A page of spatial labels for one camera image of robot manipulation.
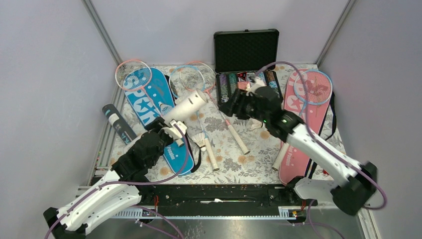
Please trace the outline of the black shuttlecock tube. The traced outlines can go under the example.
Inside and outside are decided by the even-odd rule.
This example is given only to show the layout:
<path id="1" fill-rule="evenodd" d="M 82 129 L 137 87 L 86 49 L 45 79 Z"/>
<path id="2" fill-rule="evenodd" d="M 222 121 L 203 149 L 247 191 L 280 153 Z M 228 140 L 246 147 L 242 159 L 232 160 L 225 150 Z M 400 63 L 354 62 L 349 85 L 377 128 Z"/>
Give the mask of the black shuttlecock tube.
<path id="1" fill-rule="evenodd" d="M 126 145 L 130 144 L 137 137 L 134 130 L 123 118 L 114 104 L 107 104 L 103 106 L 102 113 Z"/>

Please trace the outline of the blue badminton racket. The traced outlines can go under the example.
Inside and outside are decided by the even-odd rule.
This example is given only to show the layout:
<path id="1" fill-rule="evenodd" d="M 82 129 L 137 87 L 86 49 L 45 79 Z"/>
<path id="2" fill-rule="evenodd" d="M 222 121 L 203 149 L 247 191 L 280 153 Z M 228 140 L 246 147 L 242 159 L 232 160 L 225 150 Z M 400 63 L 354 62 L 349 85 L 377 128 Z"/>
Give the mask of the blue badminton racket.
<path id="1" fill-rule="evenodd" d="M 198 69 L 193 65 L 182 65 L 176 67 L 169 77 L 171 92 L 175 99 L 175 104 L 189 103 L 191 111 L 199 114 L 199 109 L 208 103 L 202 89 L 205 87 L 205 80 Z M 211 147 L 209 137 L 201 123 L 202 132 L 193 136 L 194 141 L 200 142 L 206 149 L 213 171 L 219 171 L 214 151 Z"/>

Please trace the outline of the white feather shuttlecock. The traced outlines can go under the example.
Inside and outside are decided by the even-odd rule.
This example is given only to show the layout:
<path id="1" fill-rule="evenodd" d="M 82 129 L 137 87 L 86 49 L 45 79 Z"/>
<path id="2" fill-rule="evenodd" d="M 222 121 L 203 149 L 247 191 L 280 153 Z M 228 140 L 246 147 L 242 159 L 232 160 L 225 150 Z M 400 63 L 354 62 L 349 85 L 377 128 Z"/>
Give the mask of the white feather shuttlecock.
<path id="1" fill-rule="evenodd" d="M 202 152 L 206 151 L 206 144 L 205 144 L 206 136 L 203 132 L 195 134 L 192 136 L 193 142 L 199 147 Z"/>

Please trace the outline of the white cardboard tube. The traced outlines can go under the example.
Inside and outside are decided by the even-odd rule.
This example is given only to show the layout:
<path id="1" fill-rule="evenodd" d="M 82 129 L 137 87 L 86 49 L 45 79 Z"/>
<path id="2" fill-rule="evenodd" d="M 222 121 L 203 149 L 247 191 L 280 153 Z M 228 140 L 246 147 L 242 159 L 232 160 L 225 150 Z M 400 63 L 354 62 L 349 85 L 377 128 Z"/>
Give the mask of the white cardboard tube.
<path id="1" fill-rule="evenodd" d="M 184 121 L 201 107 L 205 106 L 208 100 L 203 92 L 195 89 L 188 96 L 182 97 L 182 100 L 177 99 L 177 102 L 168 114 L 162 116 L 165 124 L 169 124 L 172 120 Z"/>

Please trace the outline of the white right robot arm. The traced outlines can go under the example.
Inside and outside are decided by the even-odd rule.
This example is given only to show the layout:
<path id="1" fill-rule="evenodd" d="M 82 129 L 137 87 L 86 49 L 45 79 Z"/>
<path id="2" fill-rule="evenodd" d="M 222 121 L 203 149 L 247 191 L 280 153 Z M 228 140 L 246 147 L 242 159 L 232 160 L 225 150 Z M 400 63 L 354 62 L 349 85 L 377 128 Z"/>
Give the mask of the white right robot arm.
<path id="1" fill-rule="evenodd" d="M 332 177 L 331 181 L 295 177 L 287 184 L 288 203 L 298 205 L 303 200 L 315 199 L 334 203 L 344 213 L 355 216 L 375 194 L 377 167 L 341 154 L 298 115 L 282 109 L 270 87 L 260 87 L 253 93 L 237 89 L 219 110 L 229 117 L 263 122 L 272 136 L 305 153 Z"/>

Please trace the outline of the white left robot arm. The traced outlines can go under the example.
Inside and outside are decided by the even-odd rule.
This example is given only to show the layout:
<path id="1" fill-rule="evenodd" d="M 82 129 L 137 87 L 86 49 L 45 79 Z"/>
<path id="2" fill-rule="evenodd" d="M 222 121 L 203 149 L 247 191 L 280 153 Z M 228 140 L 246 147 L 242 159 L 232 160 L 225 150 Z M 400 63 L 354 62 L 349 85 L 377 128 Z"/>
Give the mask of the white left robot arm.
<path id="1" fill-rule="evenodd" d="M 186 142 L 187 127 L 181 121 L 164 122 L 161 117 L 146 127 L 146 132 L 124 148 L 118 161 L 91 188 L 60 208 L 48 208 L 44 219 L 49 227 L 45 238 L 84 239 L 102 222 L 139 202 L 154 200 L 145 174 L 164 154 L 165 147 L 177 140 Z"/>

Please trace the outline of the blue racket cover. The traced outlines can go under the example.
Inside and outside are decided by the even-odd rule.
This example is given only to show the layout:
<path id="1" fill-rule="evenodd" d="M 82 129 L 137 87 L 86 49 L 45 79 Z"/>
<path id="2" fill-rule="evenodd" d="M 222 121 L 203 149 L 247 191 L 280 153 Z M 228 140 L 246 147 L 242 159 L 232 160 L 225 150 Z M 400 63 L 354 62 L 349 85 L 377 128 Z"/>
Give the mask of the blue racket cover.
<path id="1" fill-rule="evenodd" d="M 152 79 L 143 90 L 126 91 L 126 98 L 143 126 L 169 112 L 174 106 L 173 95 L 168 86 L 166 76 L 157 68 L 151 68 Z M 187 144 L 179 147 L 176 142 L 164 149 L 163 157 L 173 172 L 178 172 L 186 165 L 181 175 L 188 175 L 195 166 L 192 154 L 186 152 Z"/>

